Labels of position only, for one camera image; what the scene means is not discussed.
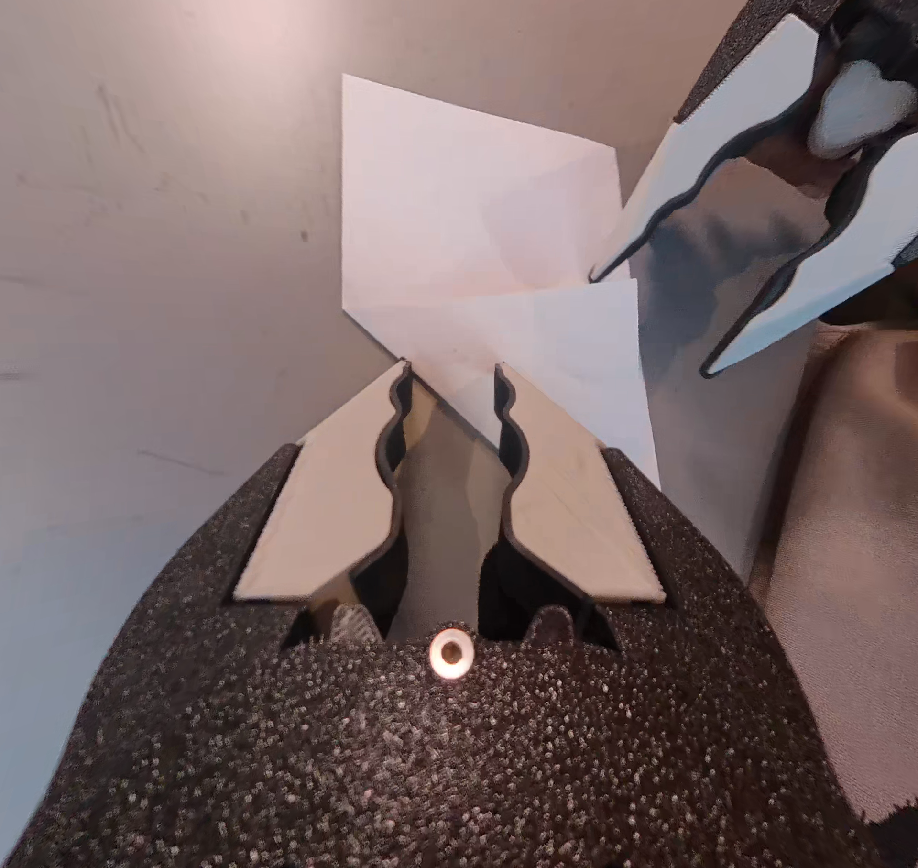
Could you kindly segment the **grey desk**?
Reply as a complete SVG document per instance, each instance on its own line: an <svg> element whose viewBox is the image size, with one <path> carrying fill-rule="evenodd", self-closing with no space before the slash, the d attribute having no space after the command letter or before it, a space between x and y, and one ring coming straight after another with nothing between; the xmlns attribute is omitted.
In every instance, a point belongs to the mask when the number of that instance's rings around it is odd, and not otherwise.
<svg viewBox="0 0 918 868"><path fill-rule="evenodd" d="M163 565L392 362L341 309L341 75L617 151L747 0L2 0L2 858Z"/></svg>

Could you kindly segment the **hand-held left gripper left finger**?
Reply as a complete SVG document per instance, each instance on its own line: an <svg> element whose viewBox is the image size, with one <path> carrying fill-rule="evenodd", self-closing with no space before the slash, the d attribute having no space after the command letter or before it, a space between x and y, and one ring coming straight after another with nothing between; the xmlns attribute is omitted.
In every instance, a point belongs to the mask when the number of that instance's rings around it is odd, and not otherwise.
<svg viewBox="0 0 918 868"><path fill-rule="evenodd" d="M297 442L233 586L236 603L299 606L307 634L393 625L408 574L396 470L407 446L412 369L400 360Z"/></svg>

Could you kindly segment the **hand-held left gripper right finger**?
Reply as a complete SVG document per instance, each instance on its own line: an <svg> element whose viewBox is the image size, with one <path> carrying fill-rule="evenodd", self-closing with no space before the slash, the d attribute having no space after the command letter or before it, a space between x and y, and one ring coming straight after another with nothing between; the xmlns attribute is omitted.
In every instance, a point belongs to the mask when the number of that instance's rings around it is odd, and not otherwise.
<svg viewBox="0 0 918 868"><path fill-rule="evenodd" d="M505 362L493 393L510 480L479 573L477 631L496 642L618 649L609 610L667 595L606 446Z"/></svg>

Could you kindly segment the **white paper sheet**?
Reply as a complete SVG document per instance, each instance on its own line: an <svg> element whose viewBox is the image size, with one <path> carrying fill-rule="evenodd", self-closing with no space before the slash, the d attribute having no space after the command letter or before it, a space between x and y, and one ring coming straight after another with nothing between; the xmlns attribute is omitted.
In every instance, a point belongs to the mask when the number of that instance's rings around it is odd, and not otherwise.
<svg viewBox="0 0 918 868"><path fill-rule="evenodd" d="M614 148L344 74L342 308L496 446L509 364L659 485Z"/></svg>

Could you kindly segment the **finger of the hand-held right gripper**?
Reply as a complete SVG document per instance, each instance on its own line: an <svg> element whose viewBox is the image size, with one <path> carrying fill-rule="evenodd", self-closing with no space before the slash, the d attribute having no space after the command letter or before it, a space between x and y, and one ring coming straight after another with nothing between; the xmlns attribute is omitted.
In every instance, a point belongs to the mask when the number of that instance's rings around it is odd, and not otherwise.
<svg viewBox="0 0 918 868"><path fill-rule="evenodd" d="M763 284L699 367L711 379L916 258L917 132L869 144L827 200L828 228Z"/></svg>
<svg viewBox="0 0 918 868"><path fill-rule="evenodd" d="M816 66L819 32L787 14L682 121L671 124L612 231L599 283L692 202L718 165L796 120Z"/></svg>

